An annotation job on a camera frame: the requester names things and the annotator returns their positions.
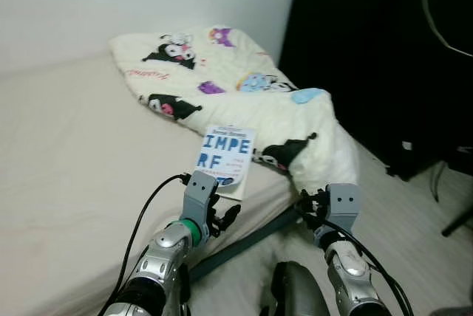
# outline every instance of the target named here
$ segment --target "blue cartoon character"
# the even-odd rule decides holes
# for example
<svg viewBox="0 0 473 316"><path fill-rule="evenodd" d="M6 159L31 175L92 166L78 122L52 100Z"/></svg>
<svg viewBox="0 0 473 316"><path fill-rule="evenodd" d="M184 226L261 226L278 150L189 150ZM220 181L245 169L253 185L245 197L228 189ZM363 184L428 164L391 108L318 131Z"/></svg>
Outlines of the blue cartoon character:
<svg viewBox="0 0 473 316"><path fill-rule="evenodd" d="M233 183L234 179L231 177L217 177L217 181L219 181L220 185L230 185Z"/></svg>
<svg viewBox="0 0 473 316"><path fill-rule="evenodd" d="M321 93L324 93L323 89L300 89L299 91L294 91L290 99L297 104L307 103L312 100L314 97L317 97Z"/></svg>
<svg viewBox="0 0 473 316"><path fill-rule="evenodd" d="M215 44L222 44L225 47L235 47L231 41L228 40L228 34L231 28L213 28L208 34L208 37Z"/></svg>
<svg viewBox="0 0 473 316"><path fill-rule="evenodd" d="M190 35L178 33L175 35L163 35L160 39L163 39L166 42L161 44L156 49L156 52L152 52L146 58L141 59L141 61L171 61L185 66L190 70L194 68L195 53L191 47Z"/></svg>
<svg viewBox="0 0 473 316"><path fill-rule="evenodd" d="M264 75L258 72L248 74L248 76L238 82L236 87L236 89L242 92L291 92L297 89L289 83L279 81L277 76Z"/></svg>

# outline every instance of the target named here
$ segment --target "dark fabric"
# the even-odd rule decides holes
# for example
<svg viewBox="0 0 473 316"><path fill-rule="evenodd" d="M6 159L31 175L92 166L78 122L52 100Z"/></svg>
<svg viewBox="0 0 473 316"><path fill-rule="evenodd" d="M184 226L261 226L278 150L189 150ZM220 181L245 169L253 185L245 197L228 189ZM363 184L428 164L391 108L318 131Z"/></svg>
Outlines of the dark fabric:
<svg viewBox="0 0 473 316"><path fill-rule="evenodd" d="M473 52L471 0L429 3L444 38ZM436 39L421 0L293 0L279 67L329 91L341 124L403 179L473 143L473 60Z"/></svg>
<svg viewBox="0 0 473 316"><path fill-rule="evenodd" d="M239 255L241 252L246 251L251 246L257 244L265 237L268 237L272 233L279 231L290 224L294 223L299 218L299 214L294 210L293 207L288 208L282 212L277 218L273 221L268 222L261 229L254 231L249 236L245 237L242 240L239 240L230 246L226 247L224 250L207 257L196 265L190 271L191 283L198 281L199 279L205 277L212 270L224 264L226 261L229 261L236 255Z"/></svg>

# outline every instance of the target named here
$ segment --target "beige bed sheet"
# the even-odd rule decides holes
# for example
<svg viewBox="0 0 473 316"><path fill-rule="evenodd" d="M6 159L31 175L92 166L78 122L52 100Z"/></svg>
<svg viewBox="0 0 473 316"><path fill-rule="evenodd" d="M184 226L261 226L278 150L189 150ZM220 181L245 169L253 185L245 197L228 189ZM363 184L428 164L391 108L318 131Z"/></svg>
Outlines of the beige bed sheet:
<svg viewBox="0 0 473 316"><path fill-rule="evenodd" d="M189 170L201 137L138 105L108 55L0 79L0 118L0 313L86 315L110 291L143 203ZM132 255L178 217L184 188L155 199ZM199 256L272 220L291 192L252 163L239 218Z"/></svg>

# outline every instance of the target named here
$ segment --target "floor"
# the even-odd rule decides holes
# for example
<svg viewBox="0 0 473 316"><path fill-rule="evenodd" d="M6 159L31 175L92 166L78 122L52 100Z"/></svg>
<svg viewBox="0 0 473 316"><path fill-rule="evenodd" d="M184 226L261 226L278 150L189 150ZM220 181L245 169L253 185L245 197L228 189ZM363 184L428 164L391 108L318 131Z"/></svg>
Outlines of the floor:
<svg viewBox="0 0 473 316"><path fill-rule="evenodd" d="M444 238L440 231L472 203L473 178L444 171L440 202L429 191L425 172L411 182L384 174L384 166L359 146L364 197L354 233L381 261L407 293L416 315L448 306L468 306L473 291L473 232L463 227ZM310 244L301 225L267 237L194 285L191 310L200 315L258 315L278 261L306 266L338 315L322 252ZM381 299L400 315L389 287L373 276Z"/></svg>

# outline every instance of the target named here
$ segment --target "green ring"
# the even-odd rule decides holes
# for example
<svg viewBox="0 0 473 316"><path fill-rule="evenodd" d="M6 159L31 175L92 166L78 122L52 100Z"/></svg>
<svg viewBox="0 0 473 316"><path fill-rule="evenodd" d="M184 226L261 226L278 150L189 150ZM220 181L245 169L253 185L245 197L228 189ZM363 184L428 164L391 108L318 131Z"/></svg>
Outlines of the green ring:
<svg viewBox="0 0 473 316"><path fill-rule="evenodd" d="M200 230L199 227L189 219L183 219L179 221L173 221L172 223L180 222L181 224L185 225L190 231L192 235L192 243L196 247L200 243Z"/></svg>

